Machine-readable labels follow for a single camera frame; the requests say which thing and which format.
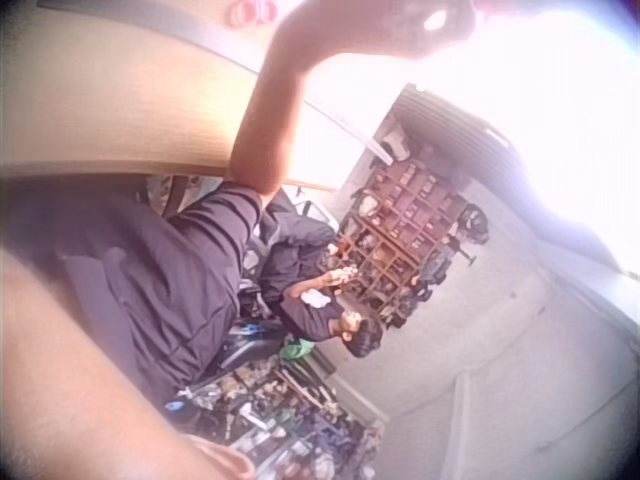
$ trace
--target hand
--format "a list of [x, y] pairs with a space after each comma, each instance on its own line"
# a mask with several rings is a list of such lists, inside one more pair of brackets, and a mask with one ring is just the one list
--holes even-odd
[[324, 287], [335, 287], [350, 282], [357, 275], [356, 267], [345, 267], [331, 270], [322, 275], [322, 284]]
[[[444, 25], [427, 30], [439, 11]], [[339, 53], [416, 59], [466, 40], [474, 26], [472, 0], [306, 0], [282, 22], [274, 45], [308, 68]]]

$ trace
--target person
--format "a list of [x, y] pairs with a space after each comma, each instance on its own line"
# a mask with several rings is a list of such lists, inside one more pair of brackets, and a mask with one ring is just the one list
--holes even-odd
[[310, 342], [342, 339], [356, 357], [379, 348], [382, 326], [345, 310], [332, 291], [351, 280], [357, 269], [346, 267], [322, 273], [318, 261], [331, 247], [335, 231], [326, 223], [300, 215], [284, 191], [265, 211], [280, 225], [259, 277], [262, 298], [295, 336]]
[[[2, 458], [14, 475], [233, 478], [207, 466], [135, 390], [157, 405], [220, 347], [237, 311], [244, 244], [287, 178], [309, 72], [345, 52], [419, 58], [471, 32], [467, 0], [449, 7], [443, 28], [424, 30], [436, 9], [309, 0], [294, 10], [272, 40], [226, 181], [170, 221], [97, 184], [7, 188], [3, 247], [22, 263], [3, 267], [3, 276], [17, 272], [5, 278], [2, 338]], [[65, 310], [23, 280], [24, 266], [60, 287]]]

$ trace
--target pink object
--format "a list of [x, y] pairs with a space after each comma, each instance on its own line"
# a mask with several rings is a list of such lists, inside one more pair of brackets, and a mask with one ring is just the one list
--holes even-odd
[[230, 23], [235, 28], [273, 23], [278, 18], [275, 0], [240, 0], [230, 12]]

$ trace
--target black hair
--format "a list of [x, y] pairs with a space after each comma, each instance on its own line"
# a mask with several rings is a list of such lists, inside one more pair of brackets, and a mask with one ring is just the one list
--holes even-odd
[[358, 331], [352, 334], [351, 341], [343, 343], [354, 357], [364, 358], [373, 350], [380, 348], [382, 325], [379, 321], [365, 318], [360, 322]]

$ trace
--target forearm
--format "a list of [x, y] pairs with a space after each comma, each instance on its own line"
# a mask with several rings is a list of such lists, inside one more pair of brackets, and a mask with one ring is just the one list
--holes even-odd
[[296, 68], [277, 41], [267, 55], [236, 137], [229, 175], [269, 201], [286, 180], [308, 69]]
[[17, 478], [227, 478], [0, 251], [2, 457]]
[[326, 281], [324, 276], [321, 275], [316, 278], [312, 278], [310, 280], [303, 280], [302, 282], [295, 283], [291, 285], [284, 291], [284, 294], [287, 297], [291, 298], [300, 298], [303, 293], [311, 290], [311, 289], [320, 289], [326, 287]]

